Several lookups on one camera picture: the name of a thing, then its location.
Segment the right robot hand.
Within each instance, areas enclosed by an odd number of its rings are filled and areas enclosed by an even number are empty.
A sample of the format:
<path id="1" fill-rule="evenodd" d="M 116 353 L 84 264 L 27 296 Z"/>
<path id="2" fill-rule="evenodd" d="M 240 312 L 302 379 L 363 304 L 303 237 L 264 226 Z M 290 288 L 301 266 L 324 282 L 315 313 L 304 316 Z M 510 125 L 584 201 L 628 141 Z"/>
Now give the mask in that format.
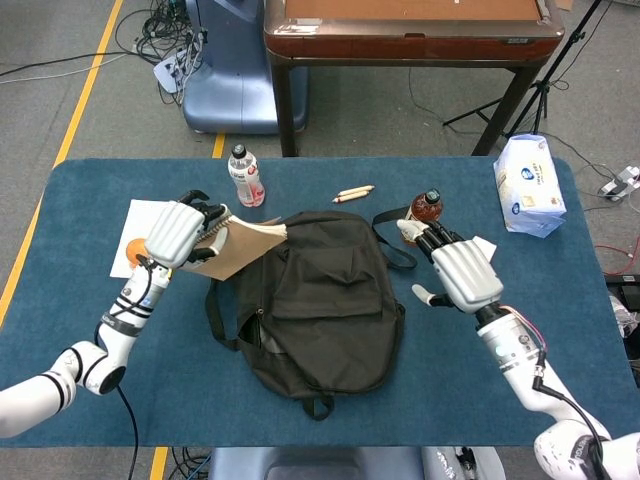
<path id="1" fill-rule="evenodd" d="M 463 239 L 438 221 L 399 219 L 396 226 L 427 257 L 445 288 L 444 293 L 435 294 L 414 284 L 411 290 L 422 303 L 476 314 L 500 300 L 504 286 L 473 240 Z"/>

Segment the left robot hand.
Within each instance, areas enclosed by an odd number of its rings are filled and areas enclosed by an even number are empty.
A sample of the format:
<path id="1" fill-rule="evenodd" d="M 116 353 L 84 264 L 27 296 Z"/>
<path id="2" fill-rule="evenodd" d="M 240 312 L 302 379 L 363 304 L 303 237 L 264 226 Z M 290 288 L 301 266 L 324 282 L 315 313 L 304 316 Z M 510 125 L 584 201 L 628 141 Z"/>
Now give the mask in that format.
<path id="1" fill-rule="evenodd" d="M 167 203 L 144 241 L 153 261 L 168 269 L 195 268 L 221 253 L 231 212 L 208 200 L 203 191 L 190 190 Z"/>

